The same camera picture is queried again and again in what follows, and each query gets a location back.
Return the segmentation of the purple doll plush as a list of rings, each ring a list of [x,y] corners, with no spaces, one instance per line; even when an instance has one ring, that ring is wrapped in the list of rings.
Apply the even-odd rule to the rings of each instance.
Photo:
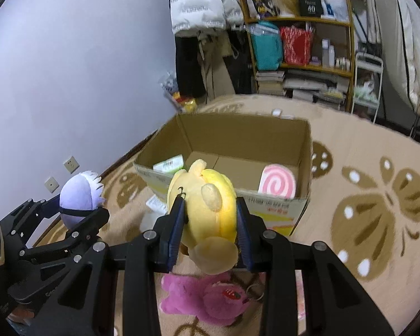
[[[103,206],[104,185],[101,176],[94,171],[83,171],[64,184],[60,192],[60,217],[66,228],[71,231],[86,212]]]

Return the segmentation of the yellow bear plush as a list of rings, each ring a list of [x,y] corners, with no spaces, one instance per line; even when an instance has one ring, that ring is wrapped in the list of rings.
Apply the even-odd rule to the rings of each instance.
[[[181,244],[188,256],[206,275],[231,270],[238,261],[237,207],[233,184],[224,174],[197,159],[189,170],[180,169],[171,179],[167,206],[176,197],[184,199],[188,222]]]

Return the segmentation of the pink bear plush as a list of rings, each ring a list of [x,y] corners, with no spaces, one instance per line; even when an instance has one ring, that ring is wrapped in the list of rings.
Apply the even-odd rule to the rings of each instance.
[[[250,304],[245,290],[230,281],[228,272],[206,277],[167,274],[161,287],[167,292],[159,304],[163,313],[195,316],[210,325],[232,325]]]

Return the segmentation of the green tissue pack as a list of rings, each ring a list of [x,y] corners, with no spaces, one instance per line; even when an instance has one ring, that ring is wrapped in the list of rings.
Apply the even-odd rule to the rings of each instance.
[[[183,169],[183,166],[183,156],[180,154],[154,164],[152,169],[159,173],[174,174]]]

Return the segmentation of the pink swirl cushion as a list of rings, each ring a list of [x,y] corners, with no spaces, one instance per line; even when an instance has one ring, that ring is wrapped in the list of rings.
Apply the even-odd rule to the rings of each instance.
[[[271,164],[265,166],[262,170],[258,193],[293,199],[296,190],[296,179],[289,168],[278,164]]]

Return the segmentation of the pink tissue pack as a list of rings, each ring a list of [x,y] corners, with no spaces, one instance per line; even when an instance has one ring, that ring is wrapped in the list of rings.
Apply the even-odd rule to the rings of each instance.
[[[306,317],[304,283],[301,270],[295,271],[297,285],[297,317],[298,321],[303,321]]]

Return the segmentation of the beige patterned rug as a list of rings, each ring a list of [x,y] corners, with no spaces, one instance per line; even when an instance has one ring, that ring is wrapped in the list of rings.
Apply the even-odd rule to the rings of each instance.
[[[291,240],[325,241],[397,335],[420,335],[420,144],[353,115],[268,95],[222,97],[204,113],[306,119],[313,140],[309,204]]]

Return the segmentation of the plastic bag of toys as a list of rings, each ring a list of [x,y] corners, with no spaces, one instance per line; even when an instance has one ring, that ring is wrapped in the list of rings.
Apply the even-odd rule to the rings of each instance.
[[[196,101],[193,97],[188,97],[180,93],[176,74],[172,71],[166,72],[159,81],[164,96],[174,105],[180,113],[192,113],[197,109]]]

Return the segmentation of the beige coat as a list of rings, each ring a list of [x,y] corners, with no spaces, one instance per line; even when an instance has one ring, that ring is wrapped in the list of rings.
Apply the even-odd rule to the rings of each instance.
[[[224,58],[231,57],[231,48],[227,32],[217,36],[203,36],[199,41],[199,64],[204,83],[204,96],[198,104],[206,104],[223,95],[234,95],[235,90],[230,79]]]

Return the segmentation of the teal bag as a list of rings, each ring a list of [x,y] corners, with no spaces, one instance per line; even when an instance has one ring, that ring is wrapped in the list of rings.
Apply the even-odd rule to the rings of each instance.
[[[260,21],[249,25],[248,31],[258,70],[277,71],[283,62],[284,53],[279,28],[268,21]]]

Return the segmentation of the wooden shelf unit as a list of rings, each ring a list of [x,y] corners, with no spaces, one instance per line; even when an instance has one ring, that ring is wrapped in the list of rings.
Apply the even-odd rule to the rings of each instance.
[[[301,29],[294,26],[291,27],[280,27],[278,33],[282,39],[283,44],[283,57],[284,60],[280,64],[281,68],[284,69],[300,69],[306,71],[322,72],[326,74],[336,75],[338,77],[347,78],[349,85],[347,87],[346,98],[344,99],[344,110],[349,111],[353,105],[354,97],[354,23],[353,23],[353,9],[351,0],[345,0],[347,4],[348,20],[339,21],[332,19],[325,19],[321,17],[266,17],[264,19],[253,19],[249,16],[249,9],[246,0],[240,0],[241,8],[244,14],[244,22],[248,25],[259,24],[263,21],[270,23],[312,23],[325,24],[333,27],[343,27],[346,30],[346,43],[337,43],[335,47],[337,49],[343,49],[346,51],[344,57],[344,66],[329,66],[329,65],[314,65],[310,63],[312,55],[310,49],[316,47],[322,43],[322,40],[317,36],[315,32],[304,33]]]

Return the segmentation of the white folded mattress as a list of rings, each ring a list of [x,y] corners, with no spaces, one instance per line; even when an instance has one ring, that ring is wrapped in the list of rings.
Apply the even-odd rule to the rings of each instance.
[[[375,0],[375,11],[390,83],[420,116],[420,8],[414,0]]]

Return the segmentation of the black box with 40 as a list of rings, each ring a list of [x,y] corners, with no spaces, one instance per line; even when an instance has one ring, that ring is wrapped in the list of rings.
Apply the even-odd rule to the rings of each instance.
[[[298,0],[300,16],[321,17],[324,14],[321,0]]]

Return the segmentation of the lower wall socket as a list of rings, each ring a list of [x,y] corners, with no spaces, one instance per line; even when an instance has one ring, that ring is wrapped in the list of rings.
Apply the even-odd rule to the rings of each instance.
[[[50,193],[54,193],[59,188],[59,186],[60,186],[59,183],[54,177],[49,177],[45,181],[45,187]]]

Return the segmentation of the upper wall socket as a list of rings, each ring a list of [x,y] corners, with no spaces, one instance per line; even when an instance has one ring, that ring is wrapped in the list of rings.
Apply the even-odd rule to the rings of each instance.
[[[70,156],[65,162],[64,167],[66,170],[72,174],[74,173],[79,167],[80,164],[77,162],[76,158],[74,156]]]

